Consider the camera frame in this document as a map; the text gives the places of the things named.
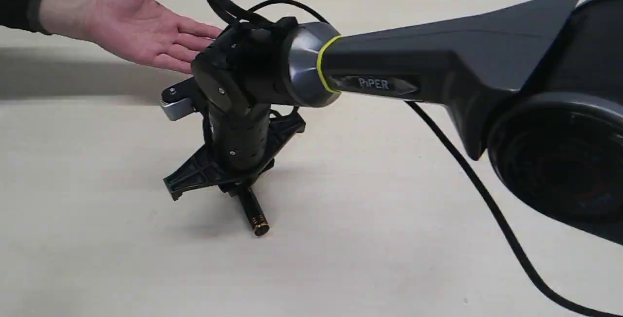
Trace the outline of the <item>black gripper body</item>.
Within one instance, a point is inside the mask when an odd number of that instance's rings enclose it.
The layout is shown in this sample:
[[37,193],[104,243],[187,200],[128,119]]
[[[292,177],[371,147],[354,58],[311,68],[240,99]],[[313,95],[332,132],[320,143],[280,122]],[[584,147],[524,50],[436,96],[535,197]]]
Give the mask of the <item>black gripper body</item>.
[[205,143],[182,166],[163,179],[173,200],[186,191],[218,186],[224,193],[252,186],[273,168],[275,158],[306,122],[298,112],[263,111],[259,119],[238,125],[204,119]]

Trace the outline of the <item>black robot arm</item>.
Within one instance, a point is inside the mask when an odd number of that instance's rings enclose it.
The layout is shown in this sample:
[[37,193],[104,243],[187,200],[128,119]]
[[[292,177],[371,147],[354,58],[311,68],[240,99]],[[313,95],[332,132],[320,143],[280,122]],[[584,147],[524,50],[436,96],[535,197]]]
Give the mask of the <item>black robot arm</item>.
[[164,183],[174,200],[240,196],[305,130],[298,108],[341,93],[444,106],[470,159],[550,219],[622,243],[622,0],[528,0],[489,13],[342,36],[321,16],[271,21],[207,0],[227,27],[162,92],[170,120],[198,112],[204,145]]

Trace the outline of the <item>forearm with dark sleeve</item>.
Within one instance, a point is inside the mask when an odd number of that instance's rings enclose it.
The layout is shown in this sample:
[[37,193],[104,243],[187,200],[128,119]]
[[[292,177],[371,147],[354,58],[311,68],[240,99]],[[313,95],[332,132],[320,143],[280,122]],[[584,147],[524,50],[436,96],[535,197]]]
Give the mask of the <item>forearm with dark sleeve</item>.
[[89,22],[96,0],[0,0],[0,24],[43,35],[95,42]]

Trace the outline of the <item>open human hand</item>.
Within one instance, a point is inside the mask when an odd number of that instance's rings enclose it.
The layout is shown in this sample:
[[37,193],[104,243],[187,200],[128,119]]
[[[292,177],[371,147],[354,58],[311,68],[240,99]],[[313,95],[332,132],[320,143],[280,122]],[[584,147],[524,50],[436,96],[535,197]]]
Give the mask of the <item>open human hand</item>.
[[157,0],[91,0],[82,38],[129,62],[189,74],[221,29],[174,13]]

